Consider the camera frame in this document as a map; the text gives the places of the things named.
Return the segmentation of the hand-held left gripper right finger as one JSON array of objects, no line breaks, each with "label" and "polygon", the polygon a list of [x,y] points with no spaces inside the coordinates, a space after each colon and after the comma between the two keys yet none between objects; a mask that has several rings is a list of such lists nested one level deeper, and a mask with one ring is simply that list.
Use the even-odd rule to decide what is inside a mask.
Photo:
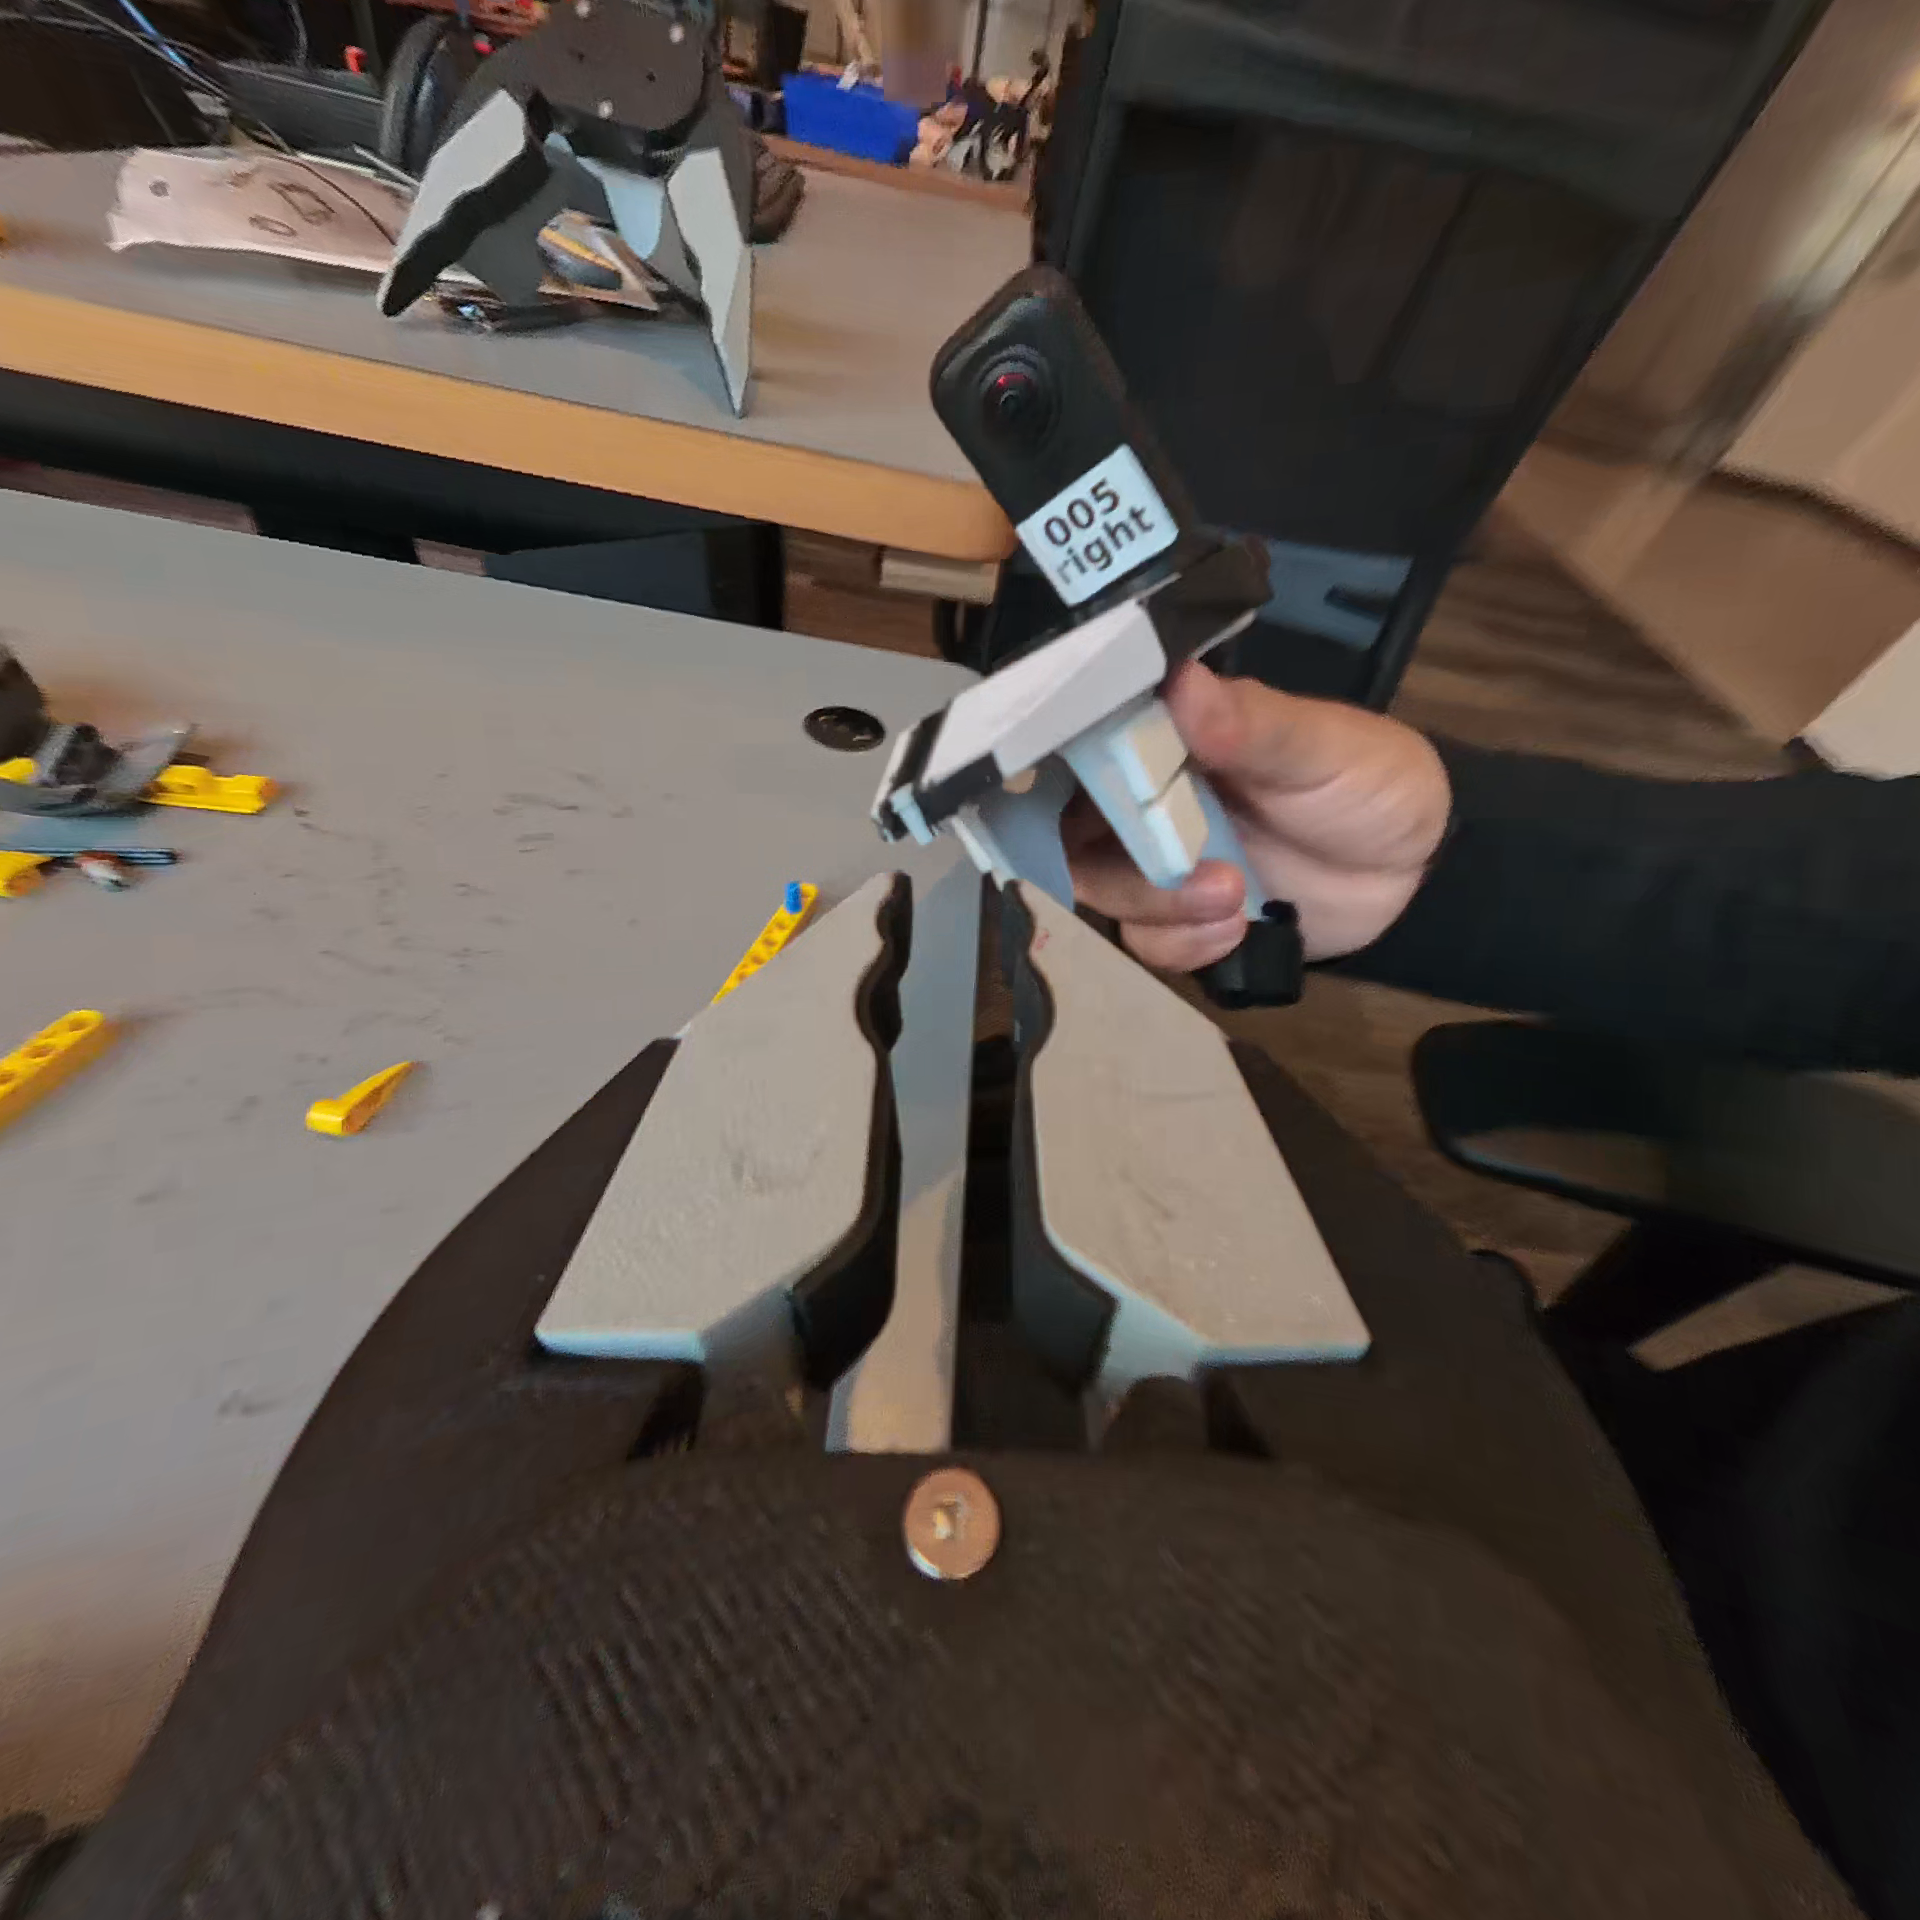
[{"label": "hand-held left gripper right finger", "polygon": [[1004,888],[1010,1294],[1082,1449],[1263,1449],[1370,1386],[1370,1325],[1258,1068],[1034,881]]}]

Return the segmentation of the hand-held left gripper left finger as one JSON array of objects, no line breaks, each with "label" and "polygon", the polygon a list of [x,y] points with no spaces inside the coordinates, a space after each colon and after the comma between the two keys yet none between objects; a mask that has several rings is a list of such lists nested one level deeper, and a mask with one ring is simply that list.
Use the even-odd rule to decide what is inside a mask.
[{"label": "hand-held left gripper left finger", "polygon": [[678,1038],[536,1340],[828,1389],[897,1298],[912,881],[873,876]]}]

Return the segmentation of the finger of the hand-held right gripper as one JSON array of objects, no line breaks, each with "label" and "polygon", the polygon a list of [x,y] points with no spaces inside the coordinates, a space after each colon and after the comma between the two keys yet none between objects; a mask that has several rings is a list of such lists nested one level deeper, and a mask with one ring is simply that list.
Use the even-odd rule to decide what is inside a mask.
[{"label": "finger of the hand-held right gripper", "polygon": [[950,714],[927,714],[901,733],[872,805],[872,822],[886,843],[935,843],[940,833],[940,822],[953,812],[950,779],[939,779],[929,765],[945,725]]},{"label": "finger of the hand-held right gripper", "polygon": [[929,711],[950,714],[929,765],[950,779],[953,812],[940,830],[1001,792],[1004,781],[1038,770],[1081,733],[1158,693],[1166,673],[1171,658],[1155,618],[1143,607],[1120,607]]}]

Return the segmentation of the long yellow brick beam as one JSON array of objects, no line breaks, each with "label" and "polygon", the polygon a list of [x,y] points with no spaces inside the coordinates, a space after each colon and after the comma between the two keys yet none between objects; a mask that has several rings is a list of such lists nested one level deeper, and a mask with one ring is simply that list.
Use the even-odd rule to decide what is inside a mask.
[{"label": "long yellow brick beam", "polygon": [[807,881],[807,887],[815,888],[807,914],[798,924],[791,924],[791,919],[781,919],[781,909],[776,909],[769,914],[769,924],[760,932],[760,939],[746,944],[746,953],[741,957],[741,964],[726,974],[726,984],[716,985],[710,1007],[721,1007],[727,993],[735,993],[746,978],[756,978],[767,964],[775,964],[807,932],[815,903],[822,897],[815,881]]}]

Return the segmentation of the person's right forearm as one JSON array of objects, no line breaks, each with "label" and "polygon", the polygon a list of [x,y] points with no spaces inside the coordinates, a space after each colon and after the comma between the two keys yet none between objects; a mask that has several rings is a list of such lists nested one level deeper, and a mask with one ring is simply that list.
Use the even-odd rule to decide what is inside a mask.
[{"label": "person's right forearm", "polygon": [[1440,744],[1448,830],[1321,964],[1623,1041],[1918,1075],[1918,779],[1659,781]]}]

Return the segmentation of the grey desk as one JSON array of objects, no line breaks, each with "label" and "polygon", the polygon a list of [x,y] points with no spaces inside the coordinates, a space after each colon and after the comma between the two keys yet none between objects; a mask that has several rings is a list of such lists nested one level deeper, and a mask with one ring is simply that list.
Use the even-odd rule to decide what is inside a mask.
[{"label": "grey desk", "polygon": [[[886,748],[967,678],[421,566],[4,494],[4,642],[170,723],[254,817],[4,903],[4,1049],[112,1045],[4,1131],[4,1811],[96,1820],[297,1434],[432,1246],[734,972],[881,868]],[[317,1099],[420,1063],[363,1136]]]}]

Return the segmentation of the person's right hand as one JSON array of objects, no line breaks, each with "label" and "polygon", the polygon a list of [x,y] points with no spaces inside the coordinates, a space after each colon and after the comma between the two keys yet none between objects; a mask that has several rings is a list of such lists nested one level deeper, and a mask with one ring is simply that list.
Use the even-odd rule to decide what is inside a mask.
[{"label": "person's right hand", "polygon": [[[1174,678],[1166,711],[1232,817],[1258,893],[1297,909],[1303,959],[1370,951],[1448,830],[1453,790],[1436,744],[1385,714],[1221,680],[1204,662]],[[1226,862],[1158,888],[1087,801],[1060,830],[1075,899],[1115,919],[1140,964],[1204,972],[1242,944],[1243,881]]]}]

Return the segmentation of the wood rimmed grey table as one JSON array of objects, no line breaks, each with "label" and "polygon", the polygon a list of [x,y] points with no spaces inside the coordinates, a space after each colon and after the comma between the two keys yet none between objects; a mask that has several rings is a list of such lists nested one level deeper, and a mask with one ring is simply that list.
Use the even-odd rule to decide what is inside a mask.
[{"label": "wood rimmed grey table", "polygon": [[617,533],[620,501],[990,566],[1011,532],[939,424],[939,343],[1029,257],[999,197],[815,174],[756,253],[756,390],[705,333],[467,333],[252,253],[112,253],[119,156],[4,156],[4,456],[432,541]]}]

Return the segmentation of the black office chair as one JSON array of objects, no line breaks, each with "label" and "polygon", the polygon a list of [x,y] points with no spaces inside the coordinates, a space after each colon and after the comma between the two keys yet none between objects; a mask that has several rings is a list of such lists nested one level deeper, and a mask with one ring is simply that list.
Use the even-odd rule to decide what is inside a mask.
[{"label": "black office chair", "polygon": [[1480,518],[1826,5],[1091,5],[1038,169],[1232,673],[1382,711]]}]

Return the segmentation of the small yellow wedge piece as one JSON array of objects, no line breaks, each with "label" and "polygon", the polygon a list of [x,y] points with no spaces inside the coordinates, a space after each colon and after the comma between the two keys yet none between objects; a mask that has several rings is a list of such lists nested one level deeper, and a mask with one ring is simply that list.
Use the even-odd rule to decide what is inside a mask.
[{"label": "small yellow wedge piece", "polygon": [[389,1101],[414,1075],[414,1068],[420,1063],[396,1063],[342,1096],[317,1099],[303,1116],[308,1131],[320,1140],[363,1136],[374,1125],[374,1116],[389,1109]]}]

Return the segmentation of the blue storage bin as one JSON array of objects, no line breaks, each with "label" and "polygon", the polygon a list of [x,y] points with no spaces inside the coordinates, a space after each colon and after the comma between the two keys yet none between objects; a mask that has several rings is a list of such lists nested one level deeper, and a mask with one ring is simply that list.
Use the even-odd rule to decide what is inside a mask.
[{"label": "blue storage bin", "polygon": [[903,166],[919,147],[923,113],[873,83],[795,70],[781,78],[784,140],[872,166]]}]

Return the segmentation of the idle black grey gripper device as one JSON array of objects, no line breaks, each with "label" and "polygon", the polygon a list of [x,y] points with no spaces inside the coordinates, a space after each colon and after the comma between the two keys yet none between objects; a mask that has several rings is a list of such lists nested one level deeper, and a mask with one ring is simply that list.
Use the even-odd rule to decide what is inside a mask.
[{"label": "idle black grey gripper device", "polygon": [[551,5],[483,58],[425,140],[379,311],[400,318],[447,273],[498,303],[541,297],[541,233],[582,212],[705,318],[726,395],[756,380],[756,140],[695,5]]}]

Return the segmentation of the short yellow brick beam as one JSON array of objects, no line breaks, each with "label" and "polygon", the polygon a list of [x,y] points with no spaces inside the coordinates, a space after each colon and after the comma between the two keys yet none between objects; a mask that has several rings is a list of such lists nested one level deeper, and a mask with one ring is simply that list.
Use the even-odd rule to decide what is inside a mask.
[{"label": "short yellow brick beam", "polygon": [[91,1068],[117,1038],[96,1009],[74,1009],[4,1059],[0,1125],[12,1130]]}]

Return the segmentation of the dark grey curved panel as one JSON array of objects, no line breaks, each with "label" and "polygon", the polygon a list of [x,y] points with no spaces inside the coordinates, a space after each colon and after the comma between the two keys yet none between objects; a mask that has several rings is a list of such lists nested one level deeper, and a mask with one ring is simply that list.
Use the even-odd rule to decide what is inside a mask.
[{"label": "dark grey curved panel", "polygon": [[53,725],[25,772],[4,772],[4,816],[31,822],[80,822],[127,816],[151,805],[151,790],[193,744],[193,725],[162,725],[112,744],[92,725]]}]

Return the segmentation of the paper sheet with drawings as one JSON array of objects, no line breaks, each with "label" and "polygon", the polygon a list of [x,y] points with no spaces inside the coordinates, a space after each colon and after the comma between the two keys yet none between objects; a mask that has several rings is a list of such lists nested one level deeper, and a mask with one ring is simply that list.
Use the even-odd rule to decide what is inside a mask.
[{"label": "paper sheet with drawings", "polygon": [[135,151],[125,156],[107,249],[259,253],[381,276],[414,188],[327,156],[271,151]]}]

